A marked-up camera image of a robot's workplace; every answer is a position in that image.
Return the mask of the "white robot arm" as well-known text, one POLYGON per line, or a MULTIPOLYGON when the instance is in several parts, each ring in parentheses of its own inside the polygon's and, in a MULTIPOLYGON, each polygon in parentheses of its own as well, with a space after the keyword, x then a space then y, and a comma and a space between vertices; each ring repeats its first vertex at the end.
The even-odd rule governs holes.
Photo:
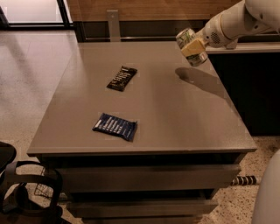
MULTIPOLYGON (((279 0, 241 0, 211 18, 181 52, 190 57, 203 53, 207 46, 227 46, 243 36, 279 29, 279 0)), ((280 224, 280 150, 274 153, 262 176, 251 224, 280 224)))

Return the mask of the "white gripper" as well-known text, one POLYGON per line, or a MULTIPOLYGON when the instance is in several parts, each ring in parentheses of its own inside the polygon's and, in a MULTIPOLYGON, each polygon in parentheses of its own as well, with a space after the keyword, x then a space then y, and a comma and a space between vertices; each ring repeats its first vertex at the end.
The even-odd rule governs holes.
POLYGON ((237 39, 232 40, 226 37, 221 27, 222 14, 212 17, 205 26, 196 33, 195 39, 189 43, 183 42, 181 49, 185 57, 203 53, 206 46, 213 48, 225 47, 226 49, 235 49, 237 46, 237 39))

